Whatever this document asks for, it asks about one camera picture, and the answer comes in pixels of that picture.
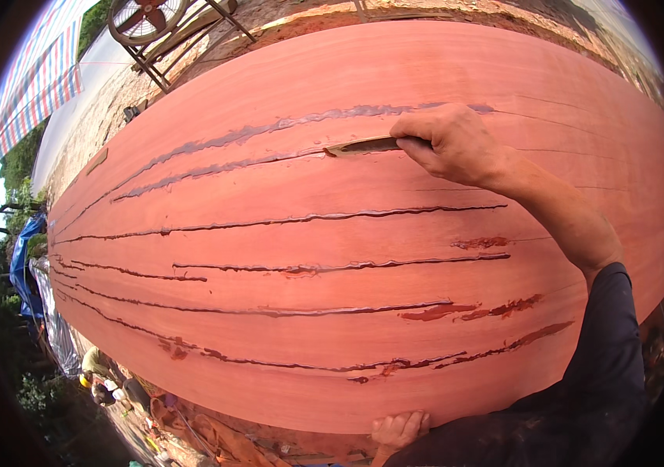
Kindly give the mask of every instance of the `striped tarp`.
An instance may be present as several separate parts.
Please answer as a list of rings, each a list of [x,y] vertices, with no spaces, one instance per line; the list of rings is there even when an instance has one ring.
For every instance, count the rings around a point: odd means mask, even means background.
[[[0,80],[0,159],[82,91],[76,63],[82,14],[98,0],[52,0],[19,42]]]

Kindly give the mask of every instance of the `reddish wood surface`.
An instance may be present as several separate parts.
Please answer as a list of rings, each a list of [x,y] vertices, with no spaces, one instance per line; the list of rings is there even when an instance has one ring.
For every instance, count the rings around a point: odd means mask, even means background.
[[[319,153],[442,102],[598,204],[643,320],[664,296],[664,113],[575,52],[422,21],[279,42],[136,118],[51,210],[60,311],[179,397],[294,430],[439,425],[549,386],[586,291],[539,223],[402,152]]]

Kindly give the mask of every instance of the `industrial fan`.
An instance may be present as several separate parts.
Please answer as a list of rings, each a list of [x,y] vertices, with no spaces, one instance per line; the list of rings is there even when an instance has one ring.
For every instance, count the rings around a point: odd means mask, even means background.
[[[124,46],[146,46],[181,21],[189,0],[115,0],[108,12],[108,28]]]

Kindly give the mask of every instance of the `person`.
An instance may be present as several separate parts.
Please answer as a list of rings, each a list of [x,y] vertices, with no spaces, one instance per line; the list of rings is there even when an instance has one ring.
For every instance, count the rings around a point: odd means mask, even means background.
[[[609,465],[645,414],[632,284],[615,230],[568,183],[498,144],[475,111],[444,105],[402,116],[397,145],[431,175],[517,201],[583,274],[589,297],[562,379],[507,409],[429,430],[422,411],[373,422],[372,465]]]
[[[116,398],[113,397],[113,391],[97,381],[90,389],[90,394],[93,396],[94,402],[101,407],[107,407],[116,403]]]
[[[83,387],[90,388],[93,385],[94,375],[99,375],[104,379],[116,380],[113,372],[104,363],[109,362],[110,359],[95,345],[85,352],[83,356],[82,370],[80,375],[80,384]]]

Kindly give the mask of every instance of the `yellow hard hat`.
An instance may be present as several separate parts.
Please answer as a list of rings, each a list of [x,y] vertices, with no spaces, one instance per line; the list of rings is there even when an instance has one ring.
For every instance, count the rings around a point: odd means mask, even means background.
[[[89,388],[89,387],[92,387],[92,386],[93,386],[93,384],[91,384],[90,381],[88,381],[87,379],[85,379],[85,375],[84,375],[84,374],[81,374],[81,375],[80,375],[80,384],[83,385],[83,387],[85,387],[85,388]]]

